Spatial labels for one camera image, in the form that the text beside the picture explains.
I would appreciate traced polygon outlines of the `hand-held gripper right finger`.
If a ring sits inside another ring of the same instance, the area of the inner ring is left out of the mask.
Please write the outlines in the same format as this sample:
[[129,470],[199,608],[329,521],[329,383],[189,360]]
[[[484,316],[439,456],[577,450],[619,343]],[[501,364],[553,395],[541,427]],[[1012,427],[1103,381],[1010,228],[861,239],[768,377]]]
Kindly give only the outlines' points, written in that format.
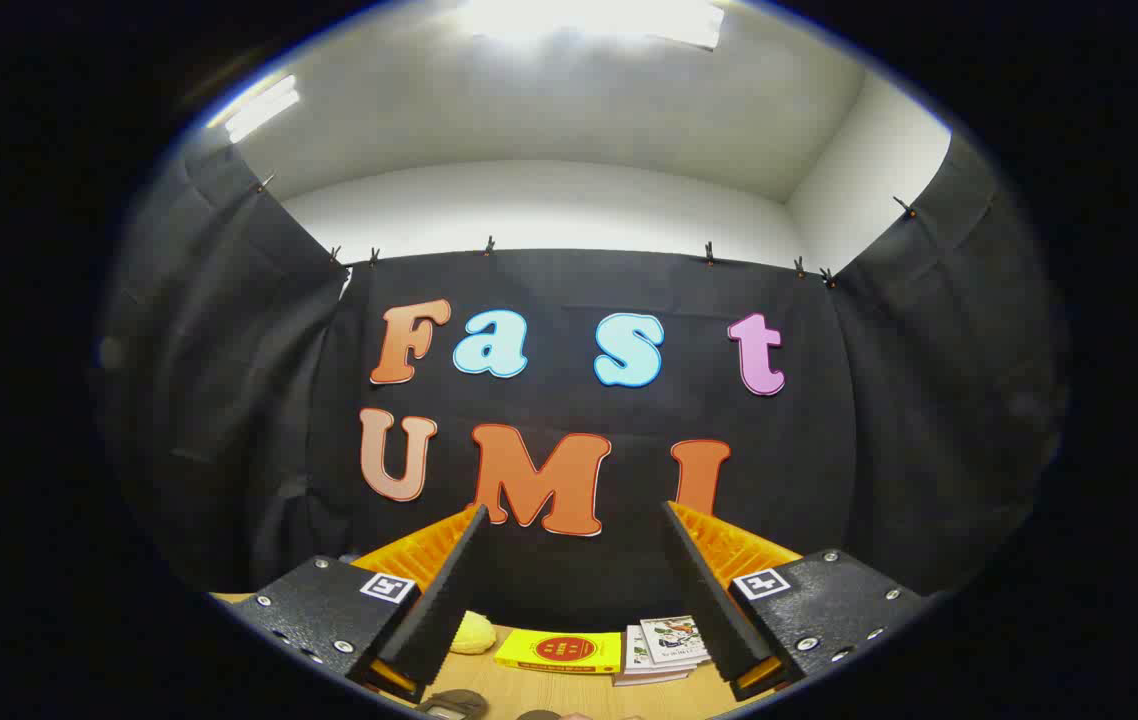
[[799,555],[675,502],[662,516],[685,611],[739,701],[851,664],[930,607],[852,553]]

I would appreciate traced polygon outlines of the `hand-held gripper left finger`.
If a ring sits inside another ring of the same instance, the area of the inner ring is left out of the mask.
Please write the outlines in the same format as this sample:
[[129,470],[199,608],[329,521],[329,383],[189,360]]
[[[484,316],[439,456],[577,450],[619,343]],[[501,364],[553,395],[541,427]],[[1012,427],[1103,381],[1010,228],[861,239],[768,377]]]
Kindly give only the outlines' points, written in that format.
[[328,675],[418,701],[472,605],[488,528],[468,507],[358,558],[305,560],[229,610]]

